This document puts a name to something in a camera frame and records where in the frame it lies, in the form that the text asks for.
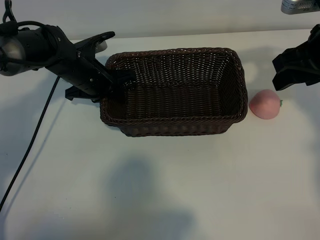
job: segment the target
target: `basket rim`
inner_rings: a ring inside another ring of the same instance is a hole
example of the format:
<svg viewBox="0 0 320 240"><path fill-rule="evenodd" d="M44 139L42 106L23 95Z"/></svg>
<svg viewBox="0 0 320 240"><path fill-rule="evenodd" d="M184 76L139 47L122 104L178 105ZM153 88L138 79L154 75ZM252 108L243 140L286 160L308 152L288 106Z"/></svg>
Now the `basket rim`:
<svg viewBox="0 0 320 240"><path fill-rule="evenodd" d="M104 97L100 101L100 118L101 120L110 125L116 127L125 127L125 126L151 126L151 125L160 125L160 124L168 124L169 122L183 121L183 124L205 124L205 123L215 123L221 122L221 124L231 125L232 123L238 123L242 121L248 112L248 92L246 89L245 83L245 72L241 61L239 59L238 54L226 47L198 47L198 48L173 48L166 50L148 50L148 51L134 51L134 52L121 52L112 55L106 62L106 67L110 69L112 63L117 61L119 58L135 58L135 57L152 57L159 55L172 55L174 54L190 54L190 53L223 53L228 54L235 62L237 68L239 91L241 91L241 107L236 114L233 115L217 115L217 116L186 116L186 117L151 117L151 118L130 118L130 119L122 119L122 118L114 118L111 117L106 111L106 107L103 107L104 104L107 104L107 98Z"/></svg>

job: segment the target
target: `wicker basket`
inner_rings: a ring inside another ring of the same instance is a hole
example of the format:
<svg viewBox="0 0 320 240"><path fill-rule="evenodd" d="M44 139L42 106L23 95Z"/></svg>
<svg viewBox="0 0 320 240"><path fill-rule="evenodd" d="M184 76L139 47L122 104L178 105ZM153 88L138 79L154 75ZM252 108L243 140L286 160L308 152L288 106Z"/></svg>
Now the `wicker basket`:
<svg viewBox="0 0 320 240"><path fill-rule="evenodd" d="M136 73L125 103L100 101L101 120L127 136L221 134L247 114L244 70L231 49L124 52L106 67Z"/></svg>

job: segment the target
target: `pink peach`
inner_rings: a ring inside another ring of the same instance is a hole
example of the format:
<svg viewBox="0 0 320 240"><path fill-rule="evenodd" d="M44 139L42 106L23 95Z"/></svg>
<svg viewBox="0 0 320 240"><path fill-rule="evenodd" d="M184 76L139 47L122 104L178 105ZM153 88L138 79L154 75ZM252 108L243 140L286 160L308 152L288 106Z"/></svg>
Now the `pink peach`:
<svg viewBox="0 0 320 240"><path fill-rule="evenodd" d="M258 92L250 101L249 108L254 115L261 119L273 119L280 111L281 100L269 89Z"/></svg>

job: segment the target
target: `black cable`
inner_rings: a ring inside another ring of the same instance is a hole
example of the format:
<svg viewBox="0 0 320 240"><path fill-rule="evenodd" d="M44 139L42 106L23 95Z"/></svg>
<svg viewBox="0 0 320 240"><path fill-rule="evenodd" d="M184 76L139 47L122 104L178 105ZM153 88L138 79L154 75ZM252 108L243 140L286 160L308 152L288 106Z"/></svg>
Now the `black cable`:
<svg viewBox="0 0 320 240"><path fill-rule="evenodd" d="M11 0L4 0L5 12L2 18L3 23L6 22L7 17L9 17L10 21L17 22L13 12L12 12L12 1Z"/></svg>
<svg viewBox="0 0 320 240"><path fill-rule="evenodd" d="M36 139L36 136L37 136L37 134L38 134L40 125L41 125L41 123L42 123L42 120L44 119L45 113L46 113L47 108L48 108L48 106L49 106L50 100L51 100L51 98L52 98L52 96L53 96L53 94L54 94L54 91L55 91L55 89L56 89L56 86L57 86L57 84L58 84L58 82L59 82L59 79L60 79L60 77L58 76L58 77L56 78L54 84L53 84L53 87L52 87L52 89L51 89L51 92L50 92L50 94L49 94L49 97L48 97L48 99L46 100L46 103L45 103L44 108L43 108L43 110L42 110L42 113L41 113L40 119L39 119L39 121L38 121L38 124L36 125L36 128L35 128L35 130L34 130L34 133L33 133L32 139L31 139L31 141L30 141L30 144L29 144L29 146L28 146L28 148L27 148L27 150L26 150L26 152L25 152L25 154L24 154L24 157L23 157L23 159L22 159L22 161L21 161L18 169L16 170L16 172L15 172L15 174L14 174L14 176L13 176L13 178L12 178L10 184L9 184L9 187L7 188L7 190L6 190L6 192L5 192L4 196L3 196L3 199L2 199L2 201L1 201L1 203L0 203L0 212L1 212L2 207L3 207L4 204L5 204L5 201L6 201L7 197L8 197L8 195L9 195L9 192L10 192L12 186L13 186L14 183L15 183L15 180L16 180L16 178L17 178L20 170L22 169L22 167L23 167L23 165L24 165L24 163L25 163L25 161L26 161L26 159L27 159L27 157L28 157L28 155L29 155L29 152L30 152L30 150L31 150L31 148L32 148L32 145L33 145L34 142L35 142L35 139Z"/></svg>

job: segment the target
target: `white table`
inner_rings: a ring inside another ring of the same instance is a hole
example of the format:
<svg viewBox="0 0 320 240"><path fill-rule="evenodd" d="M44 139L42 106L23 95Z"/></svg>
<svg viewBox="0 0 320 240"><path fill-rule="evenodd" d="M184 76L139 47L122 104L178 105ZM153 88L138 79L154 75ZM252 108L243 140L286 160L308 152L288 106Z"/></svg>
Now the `white table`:
<svg viewBox="0 0 320 240"><path fill-rule="evenodd" d="M272 60L309 30L108 40L98 55L171 48L237 51L249 98L273 89ZM55 76L0 76L0 196L32 137ZM0 239L320 239L320 84L278 92L278 117L250 111L221 135L126 137L99 105L58 84L0 214Z"/></svg>

